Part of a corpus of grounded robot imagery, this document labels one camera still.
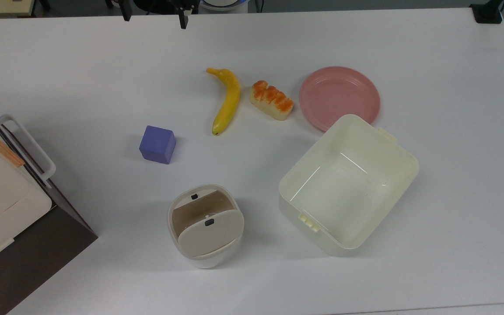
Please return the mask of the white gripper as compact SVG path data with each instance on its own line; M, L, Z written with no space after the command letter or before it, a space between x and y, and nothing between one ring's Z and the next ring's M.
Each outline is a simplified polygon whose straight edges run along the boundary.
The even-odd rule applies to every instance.
M198 12L200 0L175 0L174 6L179 10L181 28L186 29L189 22L190 12Z

